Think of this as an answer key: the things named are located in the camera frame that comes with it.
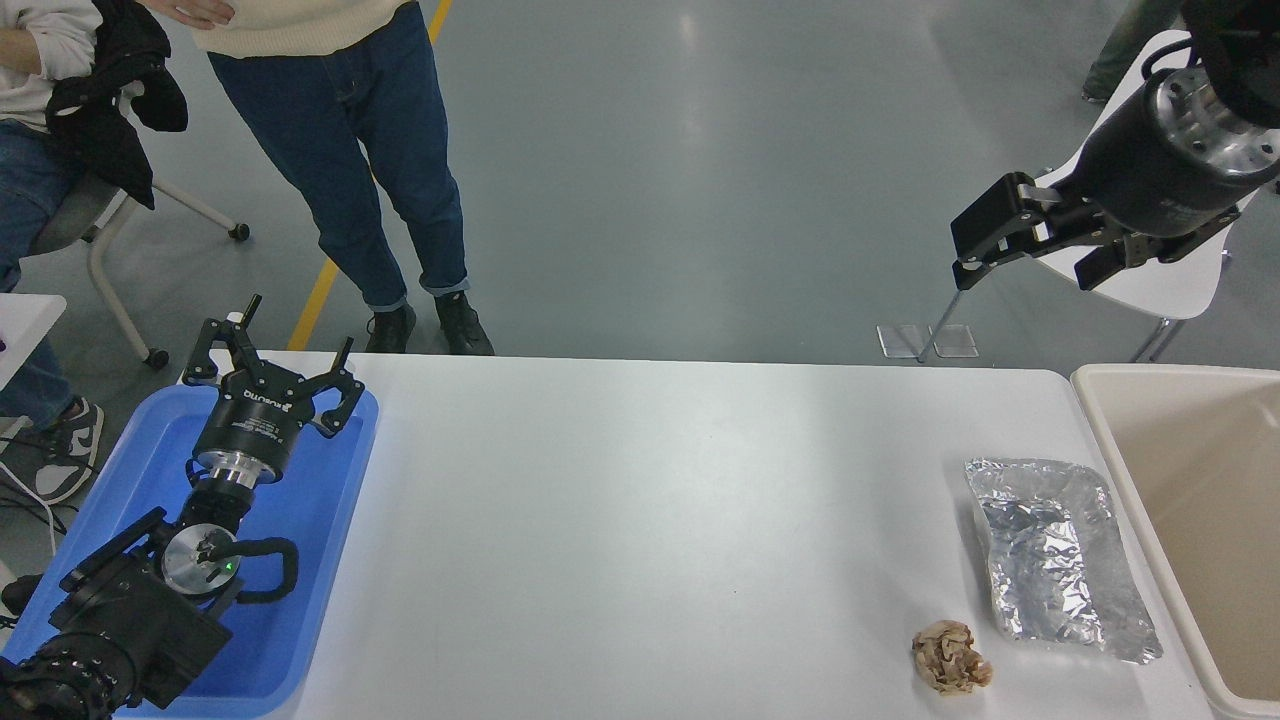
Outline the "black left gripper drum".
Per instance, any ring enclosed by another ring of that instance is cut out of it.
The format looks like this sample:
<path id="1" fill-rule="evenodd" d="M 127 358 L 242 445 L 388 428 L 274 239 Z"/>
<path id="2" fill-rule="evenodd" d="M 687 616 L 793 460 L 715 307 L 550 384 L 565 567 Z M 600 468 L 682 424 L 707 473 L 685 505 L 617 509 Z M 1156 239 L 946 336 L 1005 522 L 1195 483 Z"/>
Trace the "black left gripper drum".
<path id="1" fill-rule="evenodd" d="M 270 363 L 225 374 L 193 459 L 211 469 L 218 457 L 238 454 L 260 462 L 262 474 L 284 473 L 314 413 L 314 401 L 300 389 L 303 382 L 300 373 Z"/>

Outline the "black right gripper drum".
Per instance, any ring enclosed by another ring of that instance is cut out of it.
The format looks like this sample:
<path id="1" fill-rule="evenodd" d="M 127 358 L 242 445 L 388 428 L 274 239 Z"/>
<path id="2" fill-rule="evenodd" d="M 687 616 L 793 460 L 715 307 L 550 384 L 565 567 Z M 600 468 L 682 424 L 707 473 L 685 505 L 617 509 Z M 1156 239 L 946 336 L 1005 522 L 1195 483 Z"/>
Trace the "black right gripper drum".
<path id="1" fill-rule="evenodd" d="M 1070 186 L 1121 227 L 1188 234 L 1261 186 L 1261 161 L 1224 167 L 1170 140 L 1156 92 L 1137 92 L 1083 143 Z"/>

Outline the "standing person's right hand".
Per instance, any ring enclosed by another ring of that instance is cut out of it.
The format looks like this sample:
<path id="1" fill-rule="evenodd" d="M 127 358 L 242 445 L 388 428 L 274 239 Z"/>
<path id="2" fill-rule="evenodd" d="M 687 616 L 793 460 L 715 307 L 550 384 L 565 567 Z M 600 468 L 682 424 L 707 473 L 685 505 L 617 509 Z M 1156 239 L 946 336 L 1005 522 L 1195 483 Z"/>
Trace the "standing person's right hand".
<path id="1" fill-rule="evenodd" d="M 218 0 L 141 0 L 140 4 L 195 29 L 228 26 L 236 15 L 229 3 Z"/>

